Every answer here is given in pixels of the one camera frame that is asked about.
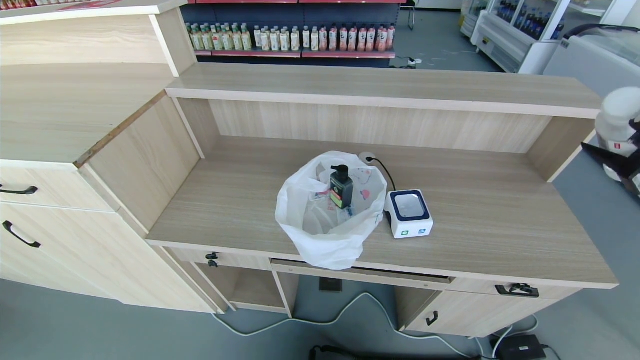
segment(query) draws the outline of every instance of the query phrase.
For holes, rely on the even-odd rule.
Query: white plastic bag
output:
[[[339,209],[329,198],[331,166],[347,165],[353,181],[351,205]],[[387,181],[358,156],[326,152],[288,178],[278,193],[276,221],[302,258],[313,266],[343,270],[362,254],[362,243],[383,218]]]

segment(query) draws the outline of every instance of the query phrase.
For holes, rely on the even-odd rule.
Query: counter top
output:
[[[329,150],[375,153],[399,189],[422,190],[435,221],[430,236],[403,240],[382,222],[354,266],[585,288],[618,283],[524,154],[223,136],[147,241],[301,260],[275,221],[276,197],[291,174]]]
[[[0,12],[0,26],[25,24],[50,20],[79,19],[87,17],[150,15],[167,12],[182,6],[187,0],[119,0],[97,8],[64,10],[82,3],[34,6],[31,8],[4,10]]]
[[[164,90],[163,64],[0,68],[0,157],[73,163]]]
[[[197,63],[172,97],[383,106],[595,119],[601,100],[573,78],[292,65]]]

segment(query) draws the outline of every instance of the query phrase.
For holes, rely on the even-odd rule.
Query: red shelf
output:
[[[385,4],[404,4],[406,0],[300,0],[301,4],[310,3],[323,3],[323,4],[335,4],[335,3],[347,3],[347,4],[360,4],[360,3],[385,3]]]
[[[302,52],[303,58],[343,58],[343,59],[392,59],[396,57],[393,51],[310,51]]]
[[[298,0],[194,0],[198,4],[297,4]]]
[[[214,50],[214,51],[197,51],[196,55],[201,56],[253,56],[258,58],[299,58],[299,51],[262,51],[262,50]]]

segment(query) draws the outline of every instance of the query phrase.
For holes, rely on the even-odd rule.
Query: gray floor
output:
[[[417,16],[412,35],[399,31],[400,45],[415,44],[406,54],[472,51],[457,29],[457,14]],[[451,18],[451,31],[432,28]],[[450,37],[451,41],[441,41]],[[490,60],[460,53],[438,66],[459,70],[495,70]],[[563,360],[640,359],[640,201],[611,181],[585,154],[580,154],[554,185],[600,249],[621,285],[612,291],[584,290],[538,313],[535,332]],[[317,279],[301,281],[295,316],[326,322],[362,291],[373,293],[393,313],[388,286],[346,282],[340,294],[320,293]],[[253,331],[283,317],[241,310],[222,316],[240,331]],[[518,324],[530,326],[531,319]],[[445,336],[456,348],[478,354],[477,345],[461,336]],[[488,340],[482,340],[488,350]],[[336,324],[319,327],[286,323],[251,338],[236,336],[211,315],[126,306],[97,299],[0,281],[0,359],[306,359],[313,345],[340,345],[355,352],[450,355],[437,340],[410,340],[391,331],[384,313],[361,299]]]

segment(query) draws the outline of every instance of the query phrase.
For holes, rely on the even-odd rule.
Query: drawer handle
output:
[[[36,191],[38,191],[38,188],[35,186],[29,186],[27,190],[21,190],[21,191],[11,191],[11,190],[0,189],[0,193],[16,193],[18,195],[33,195]]]
[[[435,323],[436,320],[438,320],[438,311],[433,312],[433,320],[430,318],[427,318],[427,326],[433,325],[433,323]]]
[[[540,297],[540,292],[536,288],[532,288],[529,284],[512,284],[507,290],[504,285],[496,285],[495,289],[500,295],[519,296],[519,297]]]
[[[4,226],[4,228],[13,236],[15,236],[16,238],[18,238],[20,241],[22,241],[23,243],[29,245],[30,247],[35,247],[38,248],[40,247],[40,243],[37,241],[34,241],[33,243],[28,243],[26,241],[24,241],[23,238],[21,238],[20,236],[18,236],[16,233],[13,232],[13,230],[11,230],[11,227],[13,226],[13,224],[10,221],[5,221],[2,223],[2,226]]]

